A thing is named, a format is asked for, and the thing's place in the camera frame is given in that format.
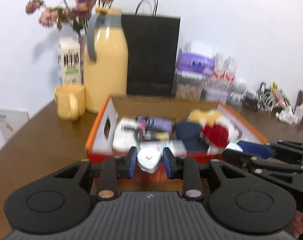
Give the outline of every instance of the mug handle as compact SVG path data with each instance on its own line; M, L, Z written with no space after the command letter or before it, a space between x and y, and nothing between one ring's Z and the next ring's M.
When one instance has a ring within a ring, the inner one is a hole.
M69 96L69 104L70 104L70 119L75 121L79 118L79 107L78 101L74 95Z

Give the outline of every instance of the yellow thermos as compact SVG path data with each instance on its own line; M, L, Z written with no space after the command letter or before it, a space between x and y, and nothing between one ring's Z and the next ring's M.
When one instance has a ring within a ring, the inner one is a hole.
M84 53L86 109L97 113L109 94L125 95L128 47L121 10L96 8L88 23Z

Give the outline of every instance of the wooden table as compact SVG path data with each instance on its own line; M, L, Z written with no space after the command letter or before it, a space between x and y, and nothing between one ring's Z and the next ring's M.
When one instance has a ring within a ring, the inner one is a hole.
M269 141L303 142L303 125L280 123L267 113L234 108ZM52 102L31 119L0 151L0 239L11 229L3 211L10 193L68 164L85 158L85 142L95 115L78 122L60 120Z

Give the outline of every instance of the charger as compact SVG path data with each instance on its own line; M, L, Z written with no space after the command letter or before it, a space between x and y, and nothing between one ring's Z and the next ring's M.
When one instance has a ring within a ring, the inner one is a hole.
M302 120L302 118L303 118L303 104L301 104L300 106L296 106L294 116L296 116L298 118L298 122L300 122Z

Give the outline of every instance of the milk carton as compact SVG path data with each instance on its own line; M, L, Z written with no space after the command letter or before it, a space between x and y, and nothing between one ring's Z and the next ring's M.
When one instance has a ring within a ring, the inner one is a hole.
M73 37L61 37L58 46L59 84L81 83L80 45Z

